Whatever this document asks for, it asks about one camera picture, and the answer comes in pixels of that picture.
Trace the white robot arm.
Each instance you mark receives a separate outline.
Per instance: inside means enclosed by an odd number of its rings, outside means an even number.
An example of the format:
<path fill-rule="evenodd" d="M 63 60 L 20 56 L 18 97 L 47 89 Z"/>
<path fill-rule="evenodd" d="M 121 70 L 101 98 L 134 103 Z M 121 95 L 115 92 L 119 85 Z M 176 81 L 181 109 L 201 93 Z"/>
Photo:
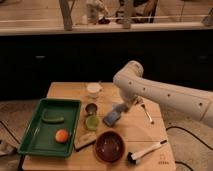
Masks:
<path fill-rule="evenodd" d="M 144 97 L 189 114 L 213 128 L 213 92 L 148 80 L 143 78 L 143 72 L 139 62 L 129 61 L 113 77 L 128 106 L 138 97 Z"/>

